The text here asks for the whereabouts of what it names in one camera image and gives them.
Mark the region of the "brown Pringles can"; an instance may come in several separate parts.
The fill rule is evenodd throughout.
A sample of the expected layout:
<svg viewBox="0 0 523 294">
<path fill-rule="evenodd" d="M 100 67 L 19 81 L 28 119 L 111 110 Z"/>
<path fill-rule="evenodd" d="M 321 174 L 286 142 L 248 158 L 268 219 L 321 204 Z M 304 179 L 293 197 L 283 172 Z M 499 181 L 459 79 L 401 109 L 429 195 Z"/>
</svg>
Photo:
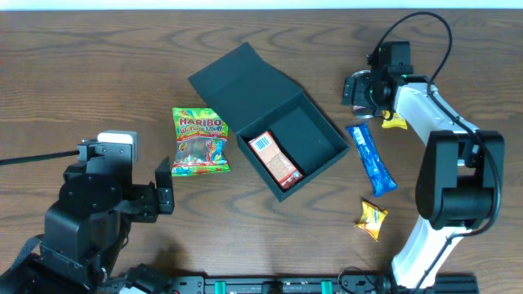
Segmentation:
<svg viewBox="0 0 523 294">
<path fill-rule="evenodd" d="M 353 78 L 365 78 L 365 77 L 367 77 L 369 75 L 370 75 L 370 70 L 369 69 L 364 69 L 364 70 L 357 71 L 357 72 L 353 73 L 351 76 Z M 369 119 L 369 118 L 373 117 L 373 110 L 372 109 L 368 109 L 368 108 L 365 108 L 364 106 L 360 106 L 360 105 L 353 105 L 352 106 L 352 113 L 357 118 L 362 118 L 362 119 Z"/>
</svg>

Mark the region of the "blue cookie packet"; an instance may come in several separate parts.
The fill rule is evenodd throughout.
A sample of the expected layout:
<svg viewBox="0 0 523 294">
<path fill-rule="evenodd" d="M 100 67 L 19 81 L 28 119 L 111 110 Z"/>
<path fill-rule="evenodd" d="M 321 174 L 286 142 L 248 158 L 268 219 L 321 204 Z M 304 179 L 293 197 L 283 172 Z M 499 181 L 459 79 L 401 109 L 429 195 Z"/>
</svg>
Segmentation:
<svg viewBox="0 0 523 294">
<path fill-rule="evenodd" d="M 398 185 L 382 161 L 367 124 L 347 127 L 346 130 L 355 142 L 360 160 L 373 186 L 374 196 L 381 197 L 397 189 Z"/>
</svg>

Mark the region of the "black gift box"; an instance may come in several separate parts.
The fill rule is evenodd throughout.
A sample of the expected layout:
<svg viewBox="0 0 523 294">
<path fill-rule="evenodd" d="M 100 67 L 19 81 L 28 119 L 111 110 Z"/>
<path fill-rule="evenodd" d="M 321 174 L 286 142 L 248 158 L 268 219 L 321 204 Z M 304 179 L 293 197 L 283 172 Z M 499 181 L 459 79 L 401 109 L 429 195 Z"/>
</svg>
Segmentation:
<svg viewBox="0 0 523 294">
<path fill-rule="evenodd" d="M 236 134 L 240 150 L 284 201 L 340 160 L 349 150 L 341 133 L 288 75 L 265 62 L 245 42 L 188 78 L 191 86 Z M 269 132 L 302 174 L 282 188 L 250 147 Z"/>
</svg>

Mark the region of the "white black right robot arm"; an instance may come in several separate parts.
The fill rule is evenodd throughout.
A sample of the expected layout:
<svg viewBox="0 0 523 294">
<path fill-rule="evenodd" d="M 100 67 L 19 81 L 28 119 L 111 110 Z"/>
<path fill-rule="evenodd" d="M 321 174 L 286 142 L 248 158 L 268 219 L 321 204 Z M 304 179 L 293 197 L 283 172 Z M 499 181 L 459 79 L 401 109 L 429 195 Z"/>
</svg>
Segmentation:
<svg viewBox="0 0 523 294">
<path fill-rule="evenodd" d="M 377 293 L 462 292 L 459 278 L 437 277 L 464 238 L 496 221 L 503 185 L 504 139 L 463 119 L 433 81 L 410 65 L 374 66 L 346 78 L 342 101 L 372 113 L 390 110 L 425 145 L 415 186 L 419 217 L 391 268 L 374 283 Z"/>
</svg>

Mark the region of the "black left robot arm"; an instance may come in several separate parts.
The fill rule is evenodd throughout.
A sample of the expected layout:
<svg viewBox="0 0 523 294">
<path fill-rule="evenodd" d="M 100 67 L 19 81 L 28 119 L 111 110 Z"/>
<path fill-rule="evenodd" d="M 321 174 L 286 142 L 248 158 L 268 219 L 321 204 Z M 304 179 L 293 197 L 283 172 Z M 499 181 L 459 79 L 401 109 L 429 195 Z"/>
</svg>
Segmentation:
<svg viewBox="0 0 523 294">
<path fill-rule="evenodd" d="M 1 276 L 3 293 L 116 292 L 111 280 L 132 223 L 154 223 L 175 203 L 170 159 L 148 185 L 132 183 L 130 166 L 111 163 L 89 172 L 86 163 L 65 171 L 59 198 L 47 210 L 43 234 L 27 240 Z"/>
</svg>

